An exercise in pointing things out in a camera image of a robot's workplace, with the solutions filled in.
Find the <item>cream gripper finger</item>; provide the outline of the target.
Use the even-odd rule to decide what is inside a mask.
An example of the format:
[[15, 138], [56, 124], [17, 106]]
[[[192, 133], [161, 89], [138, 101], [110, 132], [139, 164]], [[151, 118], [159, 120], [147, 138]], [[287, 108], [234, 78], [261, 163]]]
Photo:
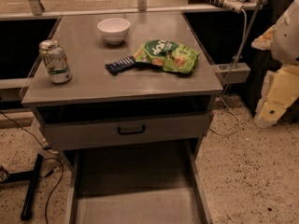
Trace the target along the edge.
[[262, 97], [256, 107], [254, 123], [260, 128], [275, 125], [299, 98], [299, 66], [284, 64], [276, 73], [268, 73]]
[[268, 28], [262, 35], [252, 41], [251, 46], [259, 50], [270, 50], [274, 29], [275, 26], [271, 26], [270, 28]]

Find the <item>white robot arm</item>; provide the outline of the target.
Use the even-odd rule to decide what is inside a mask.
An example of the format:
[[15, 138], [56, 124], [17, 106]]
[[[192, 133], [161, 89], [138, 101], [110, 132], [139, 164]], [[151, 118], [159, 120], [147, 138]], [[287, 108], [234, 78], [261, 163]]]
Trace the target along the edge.
[[282, 63], [254, 117], [258, 127], [268, 128], [299, 98], [299, 0], [293, 0], [276, 24], [255, 38], [251, 46], [270, 50], [272, 57]]

